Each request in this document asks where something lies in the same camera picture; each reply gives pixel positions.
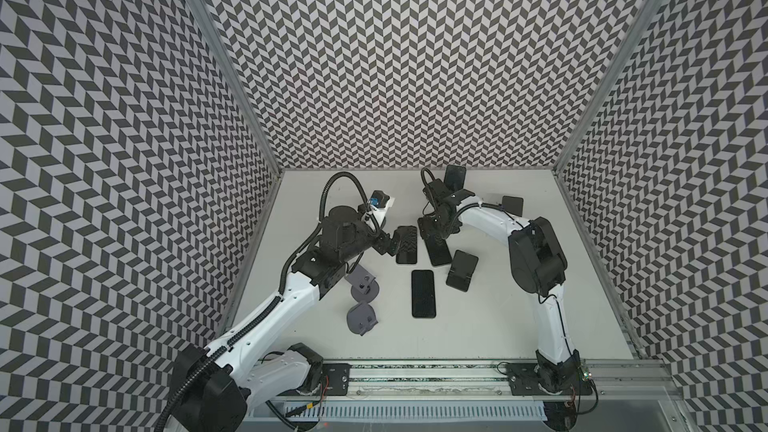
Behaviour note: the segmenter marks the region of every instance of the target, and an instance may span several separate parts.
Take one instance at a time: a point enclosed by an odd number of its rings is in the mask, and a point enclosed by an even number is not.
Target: chevron pattern backdrop
[[[0,0],[0,123],[0,430],[146,430],[264,160],[182,0]]]
[[[551,166],[642,0],[205,0],[284,167]]]
[[[666,0],[564,171],[703,430],[768,430],[768,0]]]

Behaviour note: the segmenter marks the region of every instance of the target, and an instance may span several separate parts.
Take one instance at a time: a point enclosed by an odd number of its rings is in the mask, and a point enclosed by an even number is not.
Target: red wire
[[[326,390],[328,390],[330,379],[328,379],[328,376],[326,376],[326,386],[322,388],[322,392],[320,393],[320,402],[318,403],[317,407],[317,418],[320,418],[320,415],[322,414],[322,399],[326,396]]]
[[[565,403],[566,406],[575,407],[576,406],[576,389],[574,389],[574,386],[571,385],[571,399]]]

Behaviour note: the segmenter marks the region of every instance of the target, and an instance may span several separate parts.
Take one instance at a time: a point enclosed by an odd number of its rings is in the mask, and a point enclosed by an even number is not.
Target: white cable tray
[[[285,412],[300,404],[285,403]],[[510,421],[546,420],[541,401],[456,402],[446,401],[383,401],[366,404],[338,404],[331,402],[319,408],[305,410],[291,420],[324,420],[335,422],[456,422],[456,421]]]

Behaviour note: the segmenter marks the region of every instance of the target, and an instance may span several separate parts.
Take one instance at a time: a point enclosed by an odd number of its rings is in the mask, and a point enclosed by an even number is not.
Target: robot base
[[[581,374],[578,350],[560,364],[552,364],[538,350],[536,355],[538,362],[506,364],[504,372],[512,395],[592,395],[592,387]]]

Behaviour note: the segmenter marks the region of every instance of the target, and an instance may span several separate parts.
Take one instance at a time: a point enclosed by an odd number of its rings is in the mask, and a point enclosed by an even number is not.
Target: enclosure
[[[573,430],[768,430],[765,1],[0,0],[0,427],[148,430],[179,351],[274,290],[335,171],[396,199],[393,232],[423,214],[418,170],[460,165],[568,257],[600,398]],[[479,257],[467,292],[421,239],[417,264],[370,251],[370,332],[341,282],[275,342],[351,364],[325,426],[548,430],[552,398],[496,371],[537,350],[508,252],[448,246]]]

